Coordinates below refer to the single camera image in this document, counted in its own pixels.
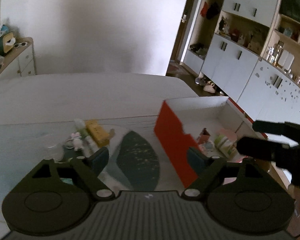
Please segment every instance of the ribbed gray plate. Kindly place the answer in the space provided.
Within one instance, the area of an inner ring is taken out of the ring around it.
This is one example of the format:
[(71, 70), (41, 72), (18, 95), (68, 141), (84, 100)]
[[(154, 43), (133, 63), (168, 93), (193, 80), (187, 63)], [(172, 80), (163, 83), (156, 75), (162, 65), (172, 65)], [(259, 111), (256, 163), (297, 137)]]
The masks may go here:
[(84, 223), (48, 237), (11, 232), (6, 240), (292, 240), (282, 231), (269, 236), (247, 236), (229, 231), (212, 220), (200, 202), (189, 202), (177, 192), (123, 191), (119, 198), (98, 203)]

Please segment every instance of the white sneaker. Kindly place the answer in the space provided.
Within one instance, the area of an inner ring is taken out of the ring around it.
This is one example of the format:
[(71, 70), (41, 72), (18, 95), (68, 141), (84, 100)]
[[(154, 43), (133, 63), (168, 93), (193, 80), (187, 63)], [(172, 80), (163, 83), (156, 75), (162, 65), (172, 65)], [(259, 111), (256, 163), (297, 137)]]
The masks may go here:
[(215, 93), (216, 93), (216, 91), (215, 91), (215, 89), (213, 88), (212, 85), (207, 85), (207, 86), (205, 86), (205, 87), (203, 88), (203, 90), (206, 91), (206, 92), (212, 93), (212, 94), (215, 94)]

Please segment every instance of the shelf compartment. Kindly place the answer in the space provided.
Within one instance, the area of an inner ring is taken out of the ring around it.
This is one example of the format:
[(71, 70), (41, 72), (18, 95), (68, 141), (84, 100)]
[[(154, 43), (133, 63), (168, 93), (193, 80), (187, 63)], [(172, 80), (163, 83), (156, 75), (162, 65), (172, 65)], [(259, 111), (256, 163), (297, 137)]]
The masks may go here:
[(189, 45), (201, 43), (204, 45), (204, 48), (209, 48), (211, 40), (218, 22), (219, 15), (214, 16), (212, 19), (208, 20), (206, 17), (202, 17), (200, 12), (204, 6), (204, 3), (207, 2), (208, 7), (213, 3), (217, 3), (222, 8), (224, 0), (202, 0), (200, 9), (195, 20), (194, 29), (190, 39)]
[(255, 32), (256, 33), (256, 30), (259, 31), (258, 35), (256, 35), (256, 34), (254, 35), (253, 40), (260, 44), (260, 51), (259, 52), (253, 51), (253, 52), (255, 54), (257, 54), (258, 56), (260, 56), (261, 52), (262, 52), (262, 49), (264, 47), (264, 44), (266, 42), (266, 38), (268, 36), (270, 28), (265, 26), (265, 25), (262, 25), (260, 23), (249, 20), (247, 18), (238, 16), (236, 14), (232, 14), (232, 13), (222, 11), (221, 14), (220, 14), (220, 17), (219, 17), (219, 22), (218, 22), (217, 27), (215, 29), (216, 34), (219, 34), (219, 23), (221, 21), (222, 16), (224, 18), (228, 19), (228, 26), (229, 26), (229, 32), (230, 33), (232, 33), (232, 31), (234, 29), (237, 29), (240, 32), (240, 34), (243, 34), (244, 36), (246, 36), (246, 42), (245, 42), (244, 46), (242, 46), (246, 49), (247, 49), (247, 46), (250, 42), (250, 40), (248, 38), (249, 33), (250, 32)]

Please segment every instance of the drawer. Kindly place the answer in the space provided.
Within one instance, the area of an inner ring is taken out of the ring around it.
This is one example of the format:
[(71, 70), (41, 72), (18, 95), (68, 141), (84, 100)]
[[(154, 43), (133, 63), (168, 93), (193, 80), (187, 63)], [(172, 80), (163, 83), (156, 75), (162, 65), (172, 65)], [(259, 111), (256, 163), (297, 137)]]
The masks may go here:
[(23, 70), (26, 68), (26, 66), (30, 63), (32, 59), (33, 59), (33, 50), (32, 50), (32, 45), (30, 45), (18, 57), (21, 72), (23, 72)]
[(188, 50), (183, 63), (185, 63), (189, 68), (199, 75), (203, 65), (203, 59), (194, 54), (192, 51)]
[(31, 60), (31, 62), (26, 66), (26, 68), (21, 72), (21, 77), (28, 77), (28, 76), (34, 76), (34, 61)]

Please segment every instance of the figurine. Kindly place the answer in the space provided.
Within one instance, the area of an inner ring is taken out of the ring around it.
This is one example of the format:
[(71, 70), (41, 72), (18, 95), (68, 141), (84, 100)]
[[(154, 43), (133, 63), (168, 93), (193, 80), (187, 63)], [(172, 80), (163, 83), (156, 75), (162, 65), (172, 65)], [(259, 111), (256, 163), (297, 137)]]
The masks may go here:
[(74, 151), (83, 150), (83, 144), (81, 140), (81, 134), (79, 132), (75, 132), (71, 134), (71, 139), (73, 141)]

